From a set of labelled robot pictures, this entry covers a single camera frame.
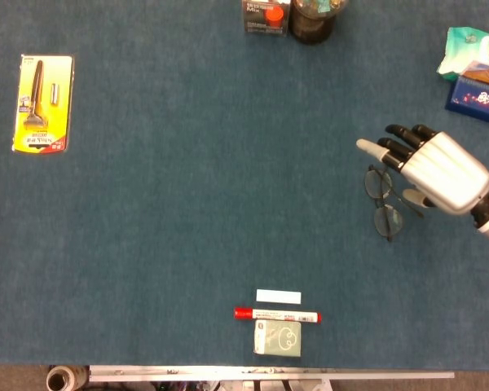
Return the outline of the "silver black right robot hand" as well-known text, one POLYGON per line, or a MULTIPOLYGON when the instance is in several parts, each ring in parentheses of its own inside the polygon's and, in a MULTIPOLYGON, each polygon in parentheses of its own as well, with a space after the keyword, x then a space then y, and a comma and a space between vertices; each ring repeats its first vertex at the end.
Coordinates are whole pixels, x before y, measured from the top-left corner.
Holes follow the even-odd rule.
POLYGON ((356 147, 400 173, 435 207, 466 214, 489 193, 488 169, 447 133, 397 124, 385 131, 397 138, 359 138, 356 147))

